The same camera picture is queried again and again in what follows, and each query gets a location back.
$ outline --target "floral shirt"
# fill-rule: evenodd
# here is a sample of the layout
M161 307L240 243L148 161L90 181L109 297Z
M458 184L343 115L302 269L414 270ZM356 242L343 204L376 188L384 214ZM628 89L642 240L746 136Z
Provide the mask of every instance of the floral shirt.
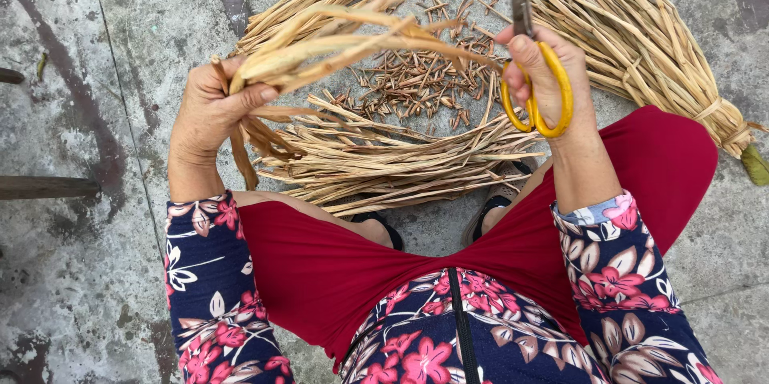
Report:
M342 382L722 384L630 193L552 213L590 347L488 275L439 269L379 301L342 360ZM292 383L232 195L169 203L166 233L165 289L187 384Z

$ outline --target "red pants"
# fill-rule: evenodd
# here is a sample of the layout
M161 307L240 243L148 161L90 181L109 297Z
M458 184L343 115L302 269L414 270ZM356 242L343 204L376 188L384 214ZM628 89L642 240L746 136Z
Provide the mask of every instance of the red pants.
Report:
M602 129L601 138L621 185L635 196L664 254L713 178L715 145L701 125L654 106ZM587 345L550 214L554 200L550 170L491 231L441 258L388 249L280 202L240 208L240 216L270 320L322 346L339 362L380 299L404 282L444 267L496 278L538 302Z

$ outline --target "fingernail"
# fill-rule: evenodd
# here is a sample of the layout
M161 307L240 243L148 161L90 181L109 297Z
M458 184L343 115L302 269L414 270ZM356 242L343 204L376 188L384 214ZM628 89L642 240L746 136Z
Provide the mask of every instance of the fingernail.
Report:
M264 100L264 103L272 102L273 100L278 98L278 92L273 87L268 87L263 89L260 95L262 96L262 100Z
M513 50L515 52L523 52L526 48L526 39L524 37L516 37L513 40Z

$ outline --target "shirt sleeve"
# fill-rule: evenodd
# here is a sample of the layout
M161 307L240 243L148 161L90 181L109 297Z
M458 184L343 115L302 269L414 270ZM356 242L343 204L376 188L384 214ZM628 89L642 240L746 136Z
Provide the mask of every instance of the shirt sleeve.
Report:
M165 292L185 382L293 382L256 290L232 193L169 202L165 232Z
M633 196L551 210L574 302L612 382L722 384L689 327Z

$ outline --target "woman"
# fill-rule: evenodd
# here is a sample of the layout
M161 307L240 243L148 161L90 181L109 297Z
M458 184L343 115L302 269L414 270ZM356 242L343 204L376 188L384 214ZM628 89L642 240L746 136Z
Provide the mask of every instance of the woman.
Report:
M492 190L467 247L441 258L401 251L376 213L345 222L281 194L225 191L219 145L278 94L257 84L225 98L210 66L193 70L168 160L171 201L186 203L168 205L165 260L187 383L292 382L269 311L322 346L342 382L720 384L661 258L712 179L714 144L697 123L651 106L599 132L584 53L545 28L534 36L569 74L572 124L548 140L552 157L521 193ZM560 91L537 46L511 28L497 42L509 43L555 126ZM240 61L227 60L226 73ZM520 70L504 79L523 105Z

